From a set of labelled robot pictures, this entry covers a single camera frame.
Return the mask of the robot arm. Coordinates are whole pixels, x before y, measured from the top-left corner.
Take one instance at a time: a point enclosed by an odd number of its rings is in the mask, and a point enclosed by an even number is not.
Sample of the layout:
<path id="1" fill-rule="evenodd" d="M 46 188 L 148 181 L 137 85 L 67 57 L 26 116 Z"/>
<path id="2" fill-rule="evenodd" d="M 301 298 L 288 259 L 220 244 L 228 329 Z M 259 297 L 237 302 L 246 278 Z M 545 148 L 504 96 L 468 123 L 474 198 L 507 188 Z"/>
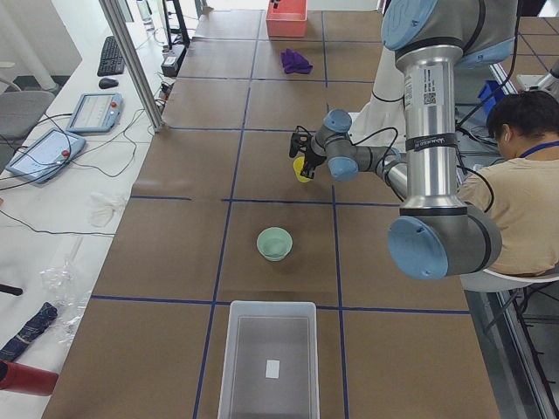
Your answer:
<path id="1" fill-rule="evenodd" d="M 404 76 L 407 194 L 389 228 L 397 267 L 434 280 L 481 271 L 501 251 L 500 230 L 457 196 L 454 68 L 499 63 L 513 50 L 515 1 L 392 1 L 383 45 Z"/>
<path id="2" fill-rule="evenodd" d="M 303 154 L 304 161 L 296 174 L 313 179 L 314 171 L 327 163 L 331 176 L 339 182 L 354 179 L 360 172 L 378 175 L 403 200 L 408 195 L 407 163 L 392 147 L 370 147 L 354 144 L 349 135 L 350 115 L 342 109 L 328 112 L 320 129 L 312 134 L 297 126 L 290 139 L 289 156 Z"/>

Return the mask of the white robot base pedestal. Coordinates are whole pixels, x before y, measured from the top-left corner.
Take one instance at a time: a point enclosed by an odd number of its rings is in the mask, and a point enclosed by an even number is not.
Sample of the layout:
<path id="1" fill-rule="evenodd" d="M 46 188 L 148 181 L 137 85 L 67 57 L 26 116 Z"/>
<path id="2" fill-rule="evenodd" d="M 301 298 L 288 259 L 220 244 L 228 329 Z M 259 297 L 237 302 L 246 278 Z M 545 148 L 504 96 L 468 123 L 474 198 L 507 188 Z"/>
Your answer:
<path id="1" fill-rule="evenodd" d="M 395 53 L 383 48 L 369 101 L 350 113 L 351 141 L 359 146 L 389 146 L 402 151 L 405 143 L 404 76 L 395 66 Z"/>

